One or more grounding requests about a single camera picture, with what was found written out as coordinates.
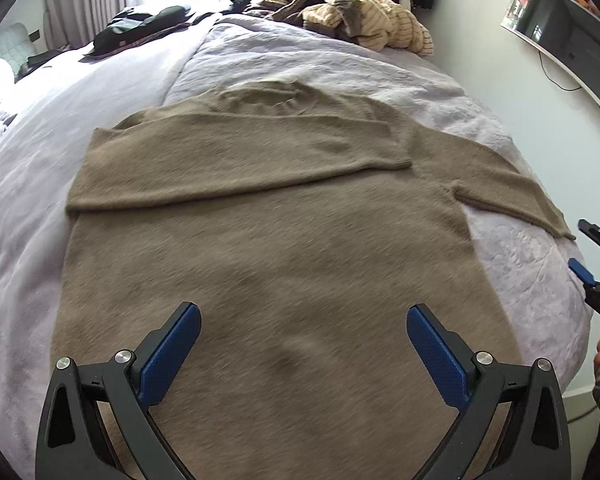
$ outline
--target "television screen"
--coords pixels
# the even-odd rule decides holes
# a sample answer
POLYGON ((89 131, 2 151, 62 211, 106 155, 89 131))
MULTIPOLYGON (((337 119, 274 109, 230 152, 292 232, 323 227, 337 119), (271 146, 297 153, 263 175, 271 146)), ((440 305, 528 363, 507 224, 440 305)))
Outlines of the television screen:
POLYGON ((600 16, 574 0, 512 0, 502 26, 551 57, 600 105, 600 16))

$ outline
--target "bed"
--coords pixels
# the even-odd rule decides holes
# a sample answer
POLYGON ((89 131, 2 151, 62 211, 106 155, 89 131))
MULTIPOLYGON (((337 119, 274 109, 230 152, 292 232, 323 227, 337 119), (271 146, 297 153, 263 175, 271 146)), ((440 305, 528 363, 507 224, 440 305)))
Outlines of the bed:
MULTIPOLYGON (((34 477, 49 378, 70 232, 64 205, 94 128, 218 85, 298 80, 391 104, 532 174, 493 114, 404 50, 374 53, 259 18, 213 16, 100 62, 78 62, 81 55, 56 57, 17 83, 0 105, 0 450, 23 479, 34 477)), ((564 390, 589 339, 590 311, 566 265, 580 258, 576 245, 524 221, 462 207, 525 363, 550 359, 564 390)))

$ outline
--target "baseboard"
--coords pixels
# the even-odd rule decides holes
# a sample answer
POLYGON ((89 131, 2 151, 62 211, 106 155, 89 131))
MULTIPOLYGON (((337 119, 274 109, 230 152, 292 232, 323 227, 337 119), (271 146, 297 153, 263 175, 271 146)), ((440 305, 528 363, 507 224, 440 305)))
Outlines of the baseboard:
MULTIPOLYGON (((571 420, 583 413, 586 413, 594 406, 591 395, 591 386, 585 386, 576 390, 566 392, 562 399, 564 400, 564 409, 567 413, 567 420, 571 420)), ((598 434, 598 424, 600 423, 600 411, 594 410, 593 413, 581 418, 569 425, 569 440, 571 444, 571 480, 582 480, 584 466, 587 464, 587 456, 591 446, 598 434)))

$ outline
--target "pile of clothes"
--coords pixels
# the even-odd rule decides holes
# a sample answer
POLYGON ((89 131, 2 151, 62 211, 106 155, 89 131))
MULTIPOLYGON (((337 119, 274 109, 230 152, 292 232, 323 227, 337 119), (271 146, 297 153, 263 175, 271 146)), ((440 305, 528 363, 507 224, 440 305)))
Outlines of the pile of clothes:
POLYGON ((433 54, 429 31, 391 0, 253 0, 242 12, 306 28, 378 52, 386 46, 433 54))

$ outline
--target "silver screw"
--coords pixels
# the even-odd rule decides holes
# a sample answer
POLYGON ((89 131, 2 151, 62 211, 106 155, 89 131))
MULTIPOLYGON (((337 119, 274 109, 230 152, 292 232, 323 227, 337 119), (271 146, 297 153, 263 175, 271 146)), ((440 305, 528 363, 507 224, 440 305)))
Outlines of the silver screw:
POLYGON ((71 359, 69 359, 68 357, 61 357, 58 359, 58 362, 56 363, 56 368, 58 370, 64 370, 70 364, 71 364, 71 359))
POLYGON ((490 365, 493 363, 493 356, 488 352, 478 352, 475 358, 481 365, 490 365))
POLYGON ((129 350, 121 350, 116 354, 116 362, 117 363, 126 363, 131 359, 131 352, 129 350))
POLYGON ((538 368, 548 372, 551 370, 551 363, 547 359, 538 359, 538 368))

